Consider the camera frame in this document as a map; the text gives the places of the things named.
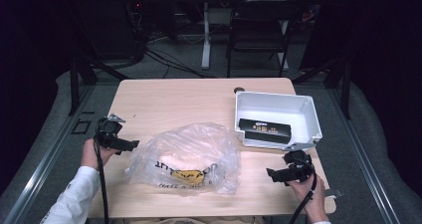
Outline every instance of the dark background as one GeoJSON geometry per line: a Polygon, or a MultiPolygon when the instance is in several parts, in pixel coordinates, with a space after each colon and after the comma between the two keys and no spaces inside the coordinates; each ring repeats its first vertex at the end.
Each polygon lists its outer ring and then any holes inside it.
{"type": "MultiPolygon", "coordinates": [[[[116,36],[113,44],[125,37],[126,46],[102,47],[97,39],[102,34],[115,34],[99,32],[93,25],[81,29],[81,24],[89,24],[90,11],[83,7],[79,7],[83,12],[71,14],[73,10],[63,3],[49,0],[0,2],[3,192],[49,114],[57,93],[55,79],[69,69],[74,51],[97,58],[130,58],[135,42],[128,35],[127,21],[116,8],[105,9],[115,15],[109,20],[115,23],[112,30],[124,34],[116,36]]],[[[320,66],[340,55],[353,27],[364,26],[353,54],[352,81],[378,114],[389,157],[403,180],[422,196],[422,180],[417,176],[422,171],[422,4],[420,0],[376,0],[370,10],[365,6],[322,6],[303,68],[320,66]]]]}

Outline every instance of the label on box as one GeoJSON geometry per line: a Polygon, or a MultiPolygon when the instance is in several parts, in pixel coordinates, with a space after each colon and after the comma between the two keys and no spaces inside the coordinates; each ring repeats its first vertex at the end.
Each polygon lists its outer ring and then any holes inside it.
{"type": "Polygon", "coordinates": [[[239,129],[245,132],[245,138],[276,143],[289,143],[292,128],[289,124],[267,121],[239,119],[239,129]]]}

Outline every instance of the clear plastic bag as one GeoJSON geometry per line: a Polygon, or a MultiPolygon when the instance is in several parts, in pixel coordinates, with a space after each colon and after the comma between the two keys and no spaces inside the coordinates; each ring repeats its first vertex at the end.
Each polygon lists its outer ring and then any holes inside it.
{"type": "Polygon", "coordinates": [[[194,123],[155,136],[131,154],[129,183],[234,193],[239,185],[240,140],[217,123],[194,123]]]}

